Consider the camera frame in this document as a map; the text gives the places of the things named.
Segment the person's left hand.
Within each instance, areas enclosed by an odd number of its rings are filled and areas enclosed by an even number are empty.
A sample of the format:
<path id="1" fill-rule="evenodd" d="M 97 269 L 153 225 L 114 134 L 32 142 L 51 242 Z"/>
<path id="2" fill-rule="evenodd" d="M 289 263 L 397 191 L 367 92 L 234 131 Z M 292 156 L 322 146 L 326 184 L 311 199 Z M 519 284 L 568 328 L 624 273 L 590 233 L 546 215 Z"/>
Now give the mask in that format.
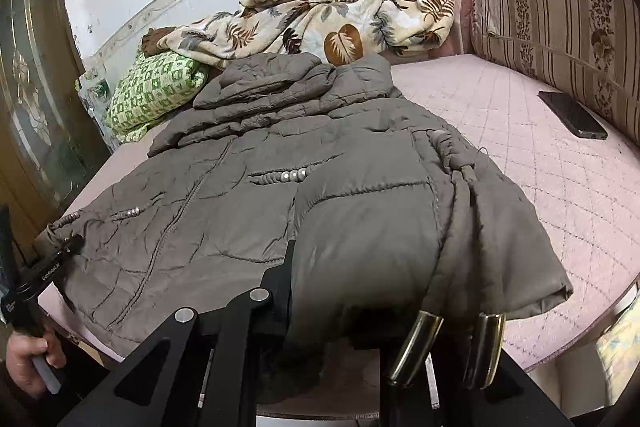
<path id="1" fill-rule="evenodd" d="M 32 364 L 35 357 L 43 357 L 55 369 L 62 369 L 66 364 L 62 345 L 50 324 L 44 325 L 41 337 L 14 331 L 6 345 L 6 368 L 12 381 L 37 399 L 47 391 L 47 387 Z"/>

